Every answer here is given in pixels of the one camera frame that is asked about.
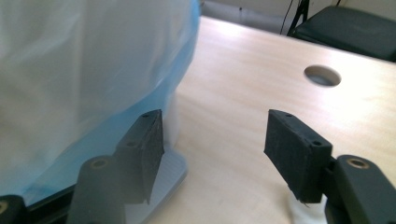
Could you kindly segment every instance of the cable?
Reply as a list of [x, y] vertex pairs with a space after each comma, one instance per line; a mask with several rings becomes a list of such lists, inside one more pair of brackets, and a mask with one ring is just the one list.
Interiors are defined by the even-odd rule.
[[294, 0], [291, 0], [290, 5], [289, 5], [289, 8], [288, 8], [288, 11], [286, 12], [285, 18], [283, 19], [282, 27], [280, 28], [280, 33], [279, 33], [280, 35], [282, 35], [283, 26], [285, 25], [285, 20], [286, 20], [286, 18], [288, 17], [288, 14], [289, 14], [291, 5], [293, 4], [293, 1], [294, 1]]

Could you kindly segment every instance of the chair seat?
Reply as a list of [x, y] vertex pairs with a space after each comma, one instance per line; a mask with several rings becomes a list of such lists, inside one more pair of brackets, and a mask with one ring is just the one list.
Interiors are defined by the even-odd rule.
[[396, 22], [346, 7], [326, 7], [292, 37], [396, 62]]

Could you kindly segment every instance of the wooden table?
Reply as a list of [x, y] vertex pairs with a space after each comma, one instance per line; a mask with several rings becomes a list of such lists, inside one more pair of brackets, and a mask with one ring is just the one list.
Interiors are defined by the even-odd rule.
[[[314, 84], [312, 64], [337, 71]], [[333, 144], [376, 163], [396, 185], [396, 65], [284, 36], [201, 19], [177, 90], [176, 149], [189, 173], [150, 223], [290, 223], [289, 189], [262, 153], [267, 112], [287, 111]]]

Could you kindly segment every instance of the chair leg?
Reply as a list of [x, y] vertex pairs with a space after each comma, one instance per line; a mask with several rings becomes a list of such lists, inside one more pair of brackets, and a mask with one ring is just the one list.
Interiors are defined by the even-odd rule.
[[297, 7], [297, 12], [289, 28], [288, 35], [291, 35], [291, 32], [294, 30], [294, 28], [296, 28], [297, 22], [302, 15], [303, 15], [303, 22], [307, 20], [308, 8], [309, 8], [309, 0], [303, 0], [301, 4]]

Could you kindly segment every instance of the white wall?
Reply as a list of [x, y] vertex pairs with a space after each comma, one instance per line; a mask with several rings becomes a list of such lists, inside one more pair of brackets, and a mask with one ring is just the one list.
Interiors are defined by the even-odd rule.
[[[244, 7], [268, 15], [284, 16], [291, 0], [206, 0], [236, 7]], [[337, 0], [310, 0], [309, 15], [312, 16]], [[290, 16], [294, 16], [298, 0], [293, 1]], [[396, 21], [396, 0], [341, 0], [341, 6], [372, 12], [376, 15]]]

